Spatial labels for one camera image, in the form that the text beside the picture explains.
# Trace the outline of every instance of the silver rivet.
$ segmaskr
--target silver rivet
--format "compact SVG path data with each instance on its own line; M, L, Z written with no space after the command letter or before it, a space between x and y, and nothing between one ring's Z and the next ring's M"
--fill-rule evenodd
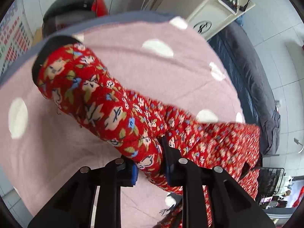
M215 166L214 167L214 171L217 172L217 173L222 173L223 172L223 168L220 167L220 166Z
M87 167L87 166L84 166L84 167L81 167L81 168L80 168L80 172L81 172L81 173L88 173L89 170L90 170L90 168Z
M122 158L115 159L115 164L123 164L124 162Z
M186 164L186 163L188 163L188 160L185 159L185 158L180 158L178 161L179 161L181 164Z

